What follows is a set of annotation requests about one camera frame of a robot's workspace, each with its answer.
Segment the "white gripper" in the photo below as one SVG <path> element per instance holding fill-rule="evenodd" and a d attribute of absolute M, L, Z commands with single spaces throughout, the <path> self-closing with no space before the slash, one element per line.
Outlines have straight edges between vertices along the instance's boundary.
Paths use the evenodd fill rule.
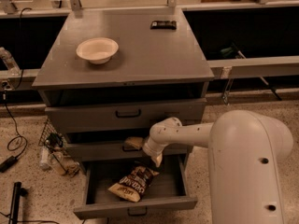
<path fill-rule="evenodd" d="M 135 149 L 143 149 L 143 151 L 151 156 L 152 161 L 155 163 L 157 168 L 160 167 L 163 160 L 163 150 L 164 145 L 161 143 L 157 143 L 152 138 L 147 137 L 144 141 L 142 137 L 131 136 L 128 137 L 125 141 L 125 144 L 134 147 Z"/>

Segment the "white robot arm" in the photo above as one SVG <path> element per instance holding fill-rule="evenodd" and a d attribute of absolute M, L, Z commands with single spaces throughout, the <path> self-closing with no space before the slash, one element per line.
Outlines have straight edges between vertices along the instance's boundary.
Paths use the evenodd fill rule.
<path fill-rule="evenodd" d="M 293 138 L 278 119 L 246 110 L 188 126 L 169 118 L 154 124 L 148 137 L 125 143 L 156 165 L 169 145 L 206 147 L 213 224 L 286 224 L 277 161 L 291 153 Z"/>

